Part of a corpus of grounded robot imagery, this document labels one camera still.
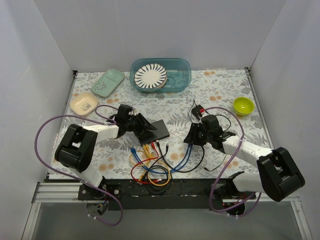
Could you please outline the black network switch box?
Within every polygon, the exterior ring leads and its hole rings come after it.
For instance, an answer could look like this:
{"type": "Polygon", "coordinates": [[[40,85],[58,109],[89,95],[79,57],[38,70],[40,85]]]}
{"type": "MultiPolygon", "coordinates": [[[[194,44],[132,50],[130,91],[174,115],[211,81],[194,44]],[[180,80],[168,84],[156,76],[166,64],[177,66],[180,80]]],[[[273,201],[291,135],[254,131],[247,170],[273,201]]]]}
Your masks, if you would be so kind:
{"type": "Polygon", "coordinates": [[[170,133],[166,127],[163,119],[151,123],[156,130],[146,130],[140,137],[138,137],[141,145],[150,144],[156,140],[168,138],[170,133]]]}

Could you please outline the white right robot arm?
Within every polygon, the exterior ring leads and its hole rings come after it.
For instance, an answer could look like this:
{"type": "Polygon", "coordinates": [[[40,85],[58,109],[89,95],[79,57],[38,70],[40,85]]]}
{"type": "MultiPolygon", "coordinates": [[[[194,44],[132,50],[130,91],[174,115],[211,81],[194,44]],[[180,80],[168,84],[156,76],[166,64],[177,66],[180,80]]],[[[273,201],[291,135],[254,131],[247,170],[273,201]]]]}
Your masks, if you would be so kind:
{"type": "Polygon", "coordinates": [[[235,196],[241,192],[257,192],[280,202],[305,185],[287,149],[270,149],[242,140],[235,133],[223,130],[215,115],[203,116],[198,123],[192,123],[184,143],[201,147],[210,144],[213,149],[257,168],[257,173],[234,173],[224,185],[214,188],[215,194],[235,196]]]}

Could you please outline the black power adapter brick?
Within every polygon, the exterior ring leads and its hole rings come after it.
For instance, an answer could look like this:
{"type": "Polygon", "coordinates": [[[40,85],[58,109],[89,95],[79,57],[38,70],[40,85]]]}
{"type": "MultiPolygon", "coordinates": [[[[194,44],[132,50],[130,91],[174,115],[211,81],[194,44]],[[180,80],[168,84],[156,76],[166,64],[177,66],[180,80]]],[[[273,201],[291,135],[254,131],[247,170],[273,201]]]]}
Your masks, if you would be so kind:
{"type": "Polygon", "coordinates": [[[200,105],[196,105],[191,109],[192,115],[197,119],[200,120],[201,117],[203,116],[203,113],[205,112],[205,109],[200,105]]]}

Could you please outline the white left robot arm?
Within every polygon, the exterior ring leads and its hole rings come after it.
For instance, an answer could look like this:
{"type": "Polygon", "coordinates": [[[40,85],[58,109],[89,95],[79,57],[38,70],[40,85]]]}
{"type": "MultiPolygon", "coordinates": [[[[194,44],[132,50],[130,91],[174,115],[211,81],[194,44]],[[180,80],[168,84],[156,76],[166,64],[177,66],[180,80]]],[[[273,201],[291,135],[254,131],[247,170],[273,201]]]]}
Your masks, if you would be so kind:
{"type": "Polygon", "coordinates": [[[157,128],[134,108],[122,104],[112,119],[113,123],[91,126],[71,124],[58,145],[54,158],[71,169],[81,181],[99,187],[103,176],[92,166],[91,161],[97,143],[117,139],[126,132],[133,132],[138,138],[152,136],[157,128]]]}

